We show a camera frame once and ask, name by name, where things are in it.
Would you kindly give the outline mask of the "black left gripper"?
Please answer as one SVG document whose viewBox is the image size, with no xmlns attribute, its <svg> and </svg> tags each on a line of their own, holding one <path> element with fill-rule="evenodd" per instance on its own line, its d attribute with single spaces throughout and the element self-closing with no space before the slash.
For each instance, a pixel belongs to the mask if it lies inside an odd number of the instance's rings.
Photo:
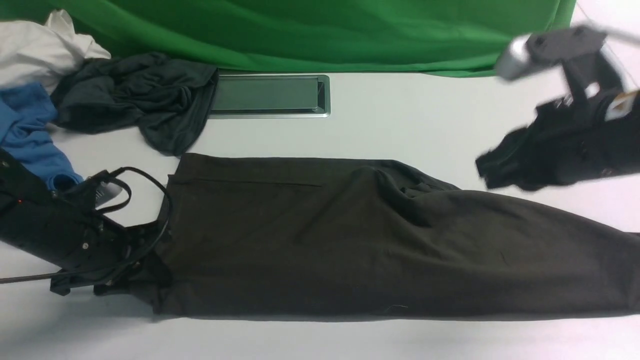
<svg viewBox="0 0 640 360">
<path fill-rule="evenodd" d="M 130 294 L 139 285 L 163 289 L 166 264 L 154 249 L 165 230 L 158 221 L 132 227 L 105 221 L 59 264 L 50 291 L 67 296 L 72 289 L 92 287 L 95 296 L 114 296 Z"/>
</svg>

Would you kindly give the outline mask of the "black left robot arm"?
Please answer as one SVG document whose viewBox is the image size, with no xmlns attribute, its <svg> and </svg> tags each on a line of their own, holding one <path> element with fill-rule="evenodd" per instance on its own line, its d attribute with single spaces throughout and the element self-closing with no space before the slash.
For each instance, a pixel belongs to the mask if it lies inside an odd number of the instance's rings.
<svg viewBox="0 0 640 360">
<path fill-rule="evenodd" d="M 119 180 L 132 172 L 149 180 L 164 194 L 169 212 L 173 202 L 166 187 L 135 167 L 101 171 L 67 191 L 50 190 L 8 152 L 1 152 L 0 235 L 5 244 L 57 266 L 54 273 L 3 278 L 2 284 L 49 280 L 60 296 L 72 289 L 93 287 L 96 296 L 126 294 L 137 278 L 158 287 L 172 284 L 169 267 L 155 252 L 169 220 L 124 227 L 107 214 L 129 201 L 98 208 L 101 185 L 113 184 L 128 195 L 131 188 Z"/>
</svg>

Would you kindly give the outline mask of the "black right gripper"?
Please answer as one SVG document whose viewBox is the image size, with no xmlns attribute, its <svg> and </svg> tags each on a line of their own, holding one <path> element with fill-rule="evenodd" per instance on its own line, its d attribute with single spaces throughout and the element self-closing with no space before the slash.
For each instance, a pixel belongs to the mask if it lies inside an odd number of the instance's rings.
<svg viewBox="0 0 640 360">
<path fill-rule="evenodd" d="M 535 192 L 639 173 L 639 94 L 539 105 L 528 126 L 512 130 L 475 160 L 488 189 Z"/>
</svg>

